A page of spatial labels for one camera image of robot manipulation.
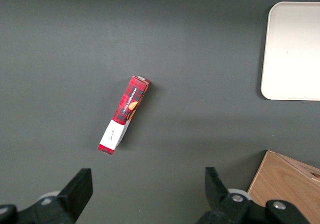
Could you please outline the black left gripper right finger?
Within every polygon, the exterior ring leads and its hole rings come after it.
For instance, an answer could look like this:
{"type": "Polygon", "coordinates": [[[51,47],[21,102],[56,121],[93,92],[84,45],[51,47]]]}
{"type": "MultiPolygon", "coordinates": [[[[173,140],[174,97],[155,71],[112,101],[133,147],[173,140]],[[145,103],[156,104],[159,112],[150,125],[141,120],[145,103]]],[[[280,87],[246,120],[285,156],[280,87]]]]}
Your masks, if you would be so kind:
{"type": "Polygon", "coordinates": [[[262,207],[243,191],[230,192],[214,167],[205,169],[205,195],[210,210],[198,224],[308,224],[309,221],[292,203],[269,200],[262,207]]]}

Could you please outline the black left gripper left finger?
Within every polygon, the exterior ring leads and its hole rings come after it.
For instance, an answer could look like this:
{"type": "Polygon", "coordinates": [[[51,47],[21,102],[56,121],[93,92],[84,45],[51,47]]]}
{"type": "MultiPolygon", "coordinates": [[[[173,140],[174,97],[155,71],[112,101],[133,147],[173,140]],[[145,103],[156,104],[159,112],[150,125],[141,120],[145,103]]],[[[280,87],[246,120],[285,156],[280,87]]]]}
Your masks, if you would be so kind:
{"type": "Polygon", "coordinates": [[[92,171],[83,168],[59,192],[43,195],[18,211],[13,204],[0,206],[2,224],[75,224],[93,194],[92,171]]]}

